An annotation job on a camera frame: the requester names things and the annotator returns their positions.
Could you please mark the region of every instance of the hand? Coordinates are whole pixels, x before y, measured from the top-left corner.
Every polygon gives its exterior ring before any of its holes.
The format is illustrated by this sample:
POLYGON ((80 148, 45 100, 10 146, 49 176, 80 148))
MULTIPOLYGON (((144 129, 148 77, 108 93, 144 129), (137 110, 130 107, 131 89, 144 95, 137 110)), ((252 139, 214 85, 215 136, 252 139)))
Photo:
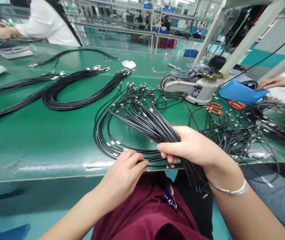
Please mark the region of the hand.
POLYGON ((0 37, 9 39, 13 36, 13 33, 11 31, 11 27, 5 27, 0 30, 0 37))
POLYGON ((223 157, 231 159, 217 144, 192 128, 186 126, 173 128, 181 142, 159 143, 157 146, 161 156, 167 158, 169 163, 177 163, 177 156, 201 166, 215 165, 222 161, 223 157))
POLYGON ((123 151, 93 190, 100 197, 105 214, 123 203, 133 192, 141 175, 147 171, 148 161, 141 153, 123 151))
POLYGON ((285 87, 285 77, 275 77, 263 81, 259 86, 258 90, 269 89, 274 87, 285 87))

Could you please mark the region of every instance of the left hand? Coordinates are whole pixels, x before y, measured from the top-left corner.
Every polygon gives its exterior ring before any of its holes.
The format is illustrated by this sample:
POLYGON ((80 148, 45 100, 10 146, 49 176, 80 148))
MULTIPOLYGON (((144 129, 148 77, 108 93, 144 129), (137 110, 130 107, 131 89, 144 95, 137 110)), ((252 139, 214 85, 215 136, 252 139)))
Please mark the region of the left hand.
POLYGON ((105 214, 123 203, 133 192, 140 176, 147 171, 148 161, 141 153, 123 151, 93 190, 100 197, 105 214))
POLYGON ((0 37, 5 38, 5 39, 9 39, 13 36, 13 33, 10 29, 11 27, 5 27, 3 29, 0 30, 0 37))

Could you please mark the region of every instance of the red stool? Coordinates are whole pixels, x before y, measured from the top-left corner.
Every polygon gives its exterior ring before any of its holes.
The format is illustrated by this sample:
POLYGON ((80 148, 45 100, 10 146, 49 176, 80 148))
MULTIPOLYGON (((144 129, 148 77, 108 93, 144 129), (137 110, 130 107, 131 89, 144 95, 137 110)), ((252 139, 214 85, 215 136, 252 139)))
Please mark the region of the red stool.
POLYGON ((177 39, 170 39, 168 47, 174 49, 176 48, 176 46, 177 46, 177 39))
POLYGON ((162 38, 161 39, 160 48, 162 48, 162 47, 166 47, 166 49, 168 48, 168 38, 162 38))

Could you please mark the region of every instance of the right hand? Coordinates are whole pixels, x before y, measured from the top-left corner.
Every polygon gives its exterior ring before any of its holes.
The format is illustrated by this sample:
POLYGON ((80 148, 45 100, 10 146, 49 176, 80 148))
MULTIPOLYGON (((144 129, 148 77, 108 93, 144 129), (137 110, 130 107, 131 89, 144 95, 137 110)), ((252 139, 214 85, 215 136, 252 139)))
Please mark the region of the right hand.
POLYGON ((285 87, 285 77, 275 77, 263 81, 259 86, 258 90, 269 89, 274 87, 285 87))
POLYGON ((181 142, 165 142, 157 146, 161 156, 167 158, 169 163, 177 163, 177 156, 201 166, 215 166, 224 159, 232 160, 217 144, 192 128, 187 126, 173 128, 181 142))

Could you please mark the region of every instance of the white sleeve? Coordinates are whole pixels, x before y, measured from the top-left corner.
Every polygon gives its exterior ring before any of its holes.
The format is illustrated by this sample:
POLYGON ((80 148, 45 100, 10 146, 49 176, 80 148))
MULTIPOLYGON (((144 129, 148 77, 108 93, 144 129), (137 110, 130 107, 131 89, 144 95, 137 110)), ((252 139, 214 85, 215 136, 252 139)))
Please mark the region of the white sleeve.
POLYGON ((16 24, 17 30, 25 37, 46 38, 54 30, 51 7, 44 0, 30 4, 30 17, 26 24, 16 24))

